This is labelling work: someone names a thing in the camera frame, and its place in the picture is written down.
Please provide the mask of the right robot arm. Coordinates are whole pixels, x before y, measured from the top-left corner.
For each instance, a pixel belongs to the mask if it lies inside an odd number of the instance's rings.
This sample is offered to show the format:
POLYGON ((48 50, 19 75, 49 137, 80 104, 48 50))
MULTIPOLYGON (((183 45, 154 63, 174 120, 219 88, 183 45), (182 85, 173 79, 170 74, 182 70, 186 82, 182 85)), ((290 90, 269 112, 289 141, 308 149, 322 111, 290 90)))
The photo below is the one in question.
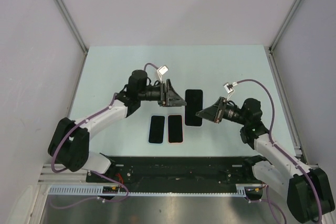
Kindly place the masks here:
POLYGON ((220 97, 196 115, 214 123, 226 119, 243 126, 240 129, 242 142, 258 152, 242 169, 243 179, 249 183, 260 180, 282 195, 298 222, 319 221, 324 214, 335 210, 327 174, 301 162, 277 141, 270 140, 270 130, 261 120, 260 101, 248 98, 239 108, 220 97))

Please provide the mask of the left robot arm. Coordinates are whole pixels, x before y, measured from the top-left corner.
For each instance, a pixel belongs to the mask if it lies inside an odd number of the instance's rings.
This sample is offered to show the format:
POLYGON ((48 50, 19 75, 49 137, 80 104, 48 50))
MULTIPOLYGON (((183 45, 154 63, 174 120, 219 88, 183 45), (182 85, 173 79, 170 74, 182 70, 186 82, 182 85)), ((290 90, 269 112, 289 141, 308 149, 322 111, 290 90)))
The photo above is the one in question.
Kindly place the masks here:
POLYGON ((186 101, 174 90, 170 79, 151 83, 144 70, 131 73, 124 88, 113 95, 111 102, 100 111, 78 120, 61 119, 48 147, 54 173, 84 169, 105 182, 115 178, 112 160, 90 151, 90 141, 111 124, 128 118, 143 101, 155 101, 161 107, 185 106, 186 101))

